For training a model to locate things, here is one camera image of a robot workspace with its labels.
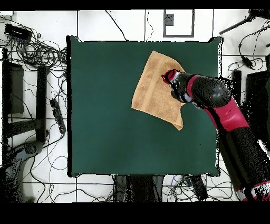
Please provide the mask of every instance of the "floor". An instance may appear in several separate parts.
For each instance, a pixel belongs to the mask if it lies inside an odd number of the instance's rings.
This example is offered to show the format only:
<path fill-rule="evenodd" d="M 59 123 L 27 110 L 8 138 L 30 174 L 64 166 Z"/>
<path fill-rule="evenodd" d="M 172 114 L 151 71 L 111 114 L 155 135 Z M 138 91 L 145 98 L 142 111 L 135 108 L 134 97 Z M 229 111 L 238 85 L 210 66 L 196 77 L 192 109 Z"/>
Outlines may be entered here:
<path fill-rule="evenodd" d="M 175 13 L 179 16 L 181 12 L 170 10 L 170 13 Z M 116 20 L 118 26 L 128 40 L 134 41 L 208 41 L 213 36 L 220 36 L 219 32 L 229 26 L 238 23 L 248 15 L 248 10 L 195 10 L 195 30 L 193 38 L 163 38 L 163 10 L 131 10 L 131 11 L 111 11 L 111 16 Z M 52 41 L 58 44 L 62 50 L 66 47 L 65 37 L 67 35 L 78 36 L 81 41 L 89 40 L 124 40 L 122 33 L 114 24 L 113 20 L 105 11 L 31 11 L 31 12 L 14 12 L 11 17 L 12 21 L 21 23 L 25 26 L 37 30 L 41 34 L 40 41 Z M 246 23 L 232 31 L 229 31 L 222 36 L 224 37 L 222 47 L 222 75 L 227 77 L 228 66 L 234 62 L 240 61 L 238 45 L 243 37 L 259 30 L 266 20 L 258 18 L 252 22 Z M 270 53 L 270 48 L 266 45 L 270 43 L 270 35 L 268 30 L 260 33 L 258 36 L 256 49 L 255 41 L 257 35 L 251 35 L 242 42 L 241 53 L 253 59 L 261 58 L 264 61 L 264 56 Z M 3 36 L 2 28 L 0 28 L 0 39 Z M 52 42 L 47 42 L 48 45 L 58 48 Z M 16 52 L 12 52 L 12 57 L 17 58 Z M 237 64 L 233 64 L 230 69 L 236 69 Z M 257 61 L 256 67 L 261 70 L 266 70 L 265 63 Z M 242 74 L 246 76 L 248 73 L 256 72 L 245 66 L 241 67 Z M 62 73 L 54 72 L 56 77 Z M 52 73 L 48 75 L 47 97 L 50 99 L 59 91 L 58 78 Z M 35 96 L 28 91 L 36 92 L 36 73 L 25 72 L 24 77 L 24 101 L 28 106 L 30 113 L 35 117 Z M 64 98 L 60 98 L 60 107 L 63 117 L 66 118 L 66 105 Z M 23 115 L 13 115 L 10 122 L 29 119 L 27 110 Z M 61 134 L 55 124 L 52 110 L 47 106 L 47 128 L 50 129 L 50 142 L 59 139 Z M 14 136 L 9 139 L 9 144 L 16 146 L 24 142 L 34 132 L 28 132 Z M 45 192 L 42 194 L 39 202 L 51 203 L 51 197 L 55 202 L 91 202 L 97 197 L 107 198 L 110 194 L 113 181 L 111 176 L 107 175 L 81 175 L 78 178 L 69 178 L 66 174 L 66 157 L 67 152 L 67 135 L 56 144 L 53 144 L 43 150 L 35 158 L 33 166 L 33 175 L 45 184 Z M 35 197 L 35 201 L 40 197 L 44 190 L 44 185 L 35 181 L 30 175 L 30 167 L 33 164 L 33 159 L 29 159 L 24 169 L 24 193 L 28 197 Z M 207 186 L 208 194 L 211 196 L 209 201 L 238 201 L 235 192 L 232 190 L 230 178 L 227 175 L 226 167 L 220 158 L 221 174 L 219 177 L 210 178 L 204 175 L 204 182 Z M 163 201 L 175 200 L 174 196 L 166 196 L 172 189 L 172 185 L 177 185 L 180 175 L 166 175 L 163 187 Z M 196 201 L 192 196 L 193 193 L 186 191 L 186 195 L 182 199 L 187 201 Z"/>

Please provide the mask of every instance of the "green tablecloth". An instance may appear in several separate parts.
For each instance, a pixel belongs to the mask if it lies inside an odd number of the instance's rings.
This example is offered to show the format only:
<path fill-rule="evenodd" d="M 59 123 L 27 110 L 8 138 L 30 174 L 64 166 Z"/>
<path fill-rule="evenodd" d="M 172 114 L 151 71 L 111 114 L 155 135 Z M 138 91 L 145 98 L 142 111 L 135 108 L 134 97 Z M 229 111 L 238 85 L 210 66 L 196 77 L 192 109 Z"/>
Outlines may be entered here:
<path fill-rule="evenodd" d="M 72 173 L 217 175 L 216 129 L 192 104 L 184 127 L 131 108 L 153 50 L 186 72 L 218 76 L 218 45 L 199 42 L 78 42 L 71 37 Z"/>

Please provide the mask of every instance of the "orange towel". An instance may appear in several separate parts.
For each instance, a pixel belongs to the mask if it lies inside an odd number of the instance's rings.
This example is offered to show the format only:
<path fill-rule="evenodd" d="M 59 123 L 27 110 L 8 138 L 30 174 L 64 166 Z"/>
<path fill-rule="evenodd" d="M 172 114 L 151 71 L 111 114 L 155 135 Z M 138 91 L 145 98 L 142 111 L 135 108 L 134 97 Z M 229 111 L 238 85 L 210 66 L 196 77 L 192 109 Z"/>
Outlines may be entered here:
<path fill-rule="evenodd" d="M 181 130 L 183 120 L 180 110 L 184 104 L 171 96 L 171 88 L 161 77 L 170 69 L 185 72 L 176 60 L 153 51 L 136 87 L 131 108 L 161 118 Z"/>

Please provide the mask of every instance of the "floor tile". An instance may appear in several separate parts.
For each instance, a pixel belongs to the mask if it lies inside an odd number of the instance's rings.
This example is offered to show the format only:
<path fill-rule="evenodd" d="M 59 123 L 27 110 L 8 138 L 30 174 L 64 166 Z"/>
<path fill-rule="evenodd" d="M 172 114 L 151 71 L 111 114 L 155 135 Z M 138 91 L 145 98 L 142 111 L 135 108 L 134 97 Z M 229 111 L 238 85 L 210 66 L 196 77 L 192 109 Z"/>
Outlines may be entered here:
<path fill-rule="evenodd" d="M 111 10 L 108 13 L 130 41 L 143 41 L 144 10 Z M 78 36 L 82 41 L 124 41 L 105 10 L 80 10 L 78 14 Z"/>
<path fill-rule="evenodd" d="M 77 187 L 77 202 L 105 201 L 113 190 L 112 185 L 78 184 Z"/>
<path fill-rule="evenodd" d="M 82 174 L 77 178 L 78 183 L 106 183 L 113 184 L 112 176 L 110 175 L 96 175 L 96 174 Z"/>
<path fill-rule="evenodd" d="M 220 10 L 215 9 L 214 14 L 214 36 L 220 36 L 219 32 L 240 22 L 248 16 L 248 10 Z M 239 54 L 238 45 L 242 38 L 262 28 L 266 22 L 263 18 L 256 18 L 251 22 L 245 23 L 221 36 L 224 37 L 222 54 Z M 268 55 L 270 48 L 266 45 L 270 43 L 270 30 L 263 31 L 257 40 L 255 55 Z M 241 53 L 252 55 L 258 34 L 247 37 L 242 42 Z"/>
<path fill-rule="evenodd" d="M 163 37 L 163 14 L 164 10 L 150 10 L 148 22 L 146 21 L 146 39 L 148 41 L 204 41 L 207 42 L 212 37 L 213 10 L 195 9 L 194 38 L 164 38 Z M 176 12 L 175 17 L 181 17 L 181 11 Z"/>
<path fill-rule="evenodd" d="M 35 202 L 37 202 L 43 190 L 44 186 L 40 183 L 23 183 L 24 195 L 26 197 L 34 197 Z M 54 201 L 55 203 L 72 203 L 76 201 L 75 190 L 76 184 L 45 184 L 45 191 L 38 202 L 52 203 Z"/>

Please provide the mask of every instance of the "cable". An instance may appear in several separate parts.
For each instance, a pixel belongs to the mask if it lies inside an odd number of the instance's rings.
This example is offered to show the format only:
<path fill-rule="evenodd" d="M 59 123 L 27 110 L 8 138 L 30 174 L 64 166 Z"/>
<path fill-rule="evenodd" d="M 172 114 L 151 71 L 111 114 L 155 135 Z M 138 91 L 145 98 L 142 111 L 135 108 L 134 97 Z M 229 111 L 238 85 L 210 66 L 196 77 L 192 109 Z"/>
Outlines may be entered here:
<path fill-rule="evenodd" d="M 266 30 L 266 29 L 268 29 L 268 28 L 270 27 L 270 25 L 264 27 L 265 23 L 263 24 L 263 26 L 262 26 L 262 28 L 261 28 L 260 30 L 257 30 L 257 31 L 254 32 L 254 33 L 251 33 L 251 34 L 249 34 L 249 35 L 246 35 L 246 36 L 240 41 L 240 44 L 238 45 L 239 54 L 241 55 L 242 62 L 244 63 L 245 66 L 247 66 L 247 67 L 249 67 L 250 69 L 255 70 L 255 71 L 257 71 L 257 70 L 259 70 L 259 69 L 261 69 L 261 68 L 263 67 L 263 61 L 262 61 L 262 59 L 261 59 L 261 58 L 256 58 L 256 59 L 255 59 L 255 58 L 254 58 L 254 52 L 255 52 L 255 49 L 256 49 L 257 39 L 258 39 L 258 36 L 259 36 L 260 32 L 262 32 L 262 31 L 264 31 L 264 30 Z M 257 36 L 256 41 L 255 41 L 255 47 L 254 47 L 254 51 L 253 51 L 253 55 L 252 55 L 253 61 L 255 62 L 255 65 L 253 65 L 253 64 L 252 64 L 252 61 L 251 61 L 248 57 L 245 57 L 245 56 L 243 56 L 243 55 L 241 54 L 241 50 L 240 50 L 240 49 L 241 49 L 243 40 L 244 40 L 245 38 L 247 38 L 248 36 L 251 36 L 251 35 L 253 35 L 253 34 L 257 33 L 257 32 L 259 32 L 259 33 L 258 33 L 258 36 Z M 259 69 L 254 69 L 254 67 L 256 66 L 256 61 L 262 62 L 262 66 L 261 66 Z"/>
<path fill-rule="evenodd" d="M 117 26 L 117 28 L 121 31 L 121 33 L 123 34 L 124 39 L 125 39 L 126 41 L 128 41 L 128 39 L 124 36 L 123 31 L 120 29 L 120 27 L 118 26 L 118 24 L 116 23 L 116 21 L 113 19 L 113 17 L 111 16 L 111 14 L 108 13 L 107 10 L 105 10 L 105 12 L 111 17 L 111 19 L 113 20 L 113 22 L 115 23 L 115 25 Z"/>
<path fill-rule="evenodd" d="M 40 200 L 41 196 L 43 195 L 43 193 L 44 193 L 45 190 L 46 190 L 46 186 L 45 186 L 45 184 L 44 184 L 43 182 L 41 182 L 40 180 L 38 180 L 37 178 L 35 178 L 34 175 L 32 174 L 32 168 L 33 168 L 33 166 L 34 166 L 34 163 L 35 163 L 35 156 L 34 156 L 34 160 L 33 160 L 32 166 L 31 166 L 31 168 L 30 168 L 30 174 L 31 174 L 32 178 L 34 178 L 37 182 L 41 183 L 41 184 L 44 186 L 43 192 L 41 193 L 40 197 L 39 197 L 38 200 L 36 201 L 36 203 L 38 203 L 38 201 Z"/>
<path fill-rule="evenodd" d="M 153 34 L 153 32 L 154 32 L 153 26 L 152 26 L 152 25 L 149 23 L 149 21 L 148 21 L 149 12 L 150 12 L 150 10 L 148 10 L 148 14 L 147 14 L 147 23 L 151 26 L 151 28 L 152 28 L 152 33 L 151 33 L 151 35 L 146 39 L 146 41 L 147 41 L 149 38 L 152 37 L 152 34 Z"/>

